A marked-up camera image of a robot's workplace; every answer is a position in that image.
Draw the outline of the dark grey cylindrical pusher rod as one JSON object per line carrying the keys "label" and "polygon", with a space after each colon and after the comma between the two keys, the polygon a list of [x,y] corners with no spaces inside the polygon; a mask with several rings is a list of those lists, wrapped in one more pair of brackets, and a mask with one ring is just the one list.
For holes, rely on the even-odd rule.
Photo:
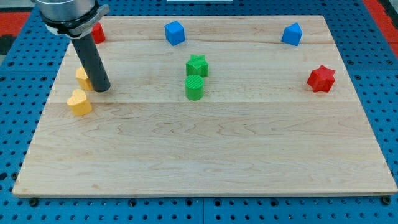
{"label": "dark grey cylindrical pusher rod", "polygon": [[80,39],[72,39],[78,58],[95,92],[105,92],[111,87],[108,75],[96,48],[94,38],[88,34]]}

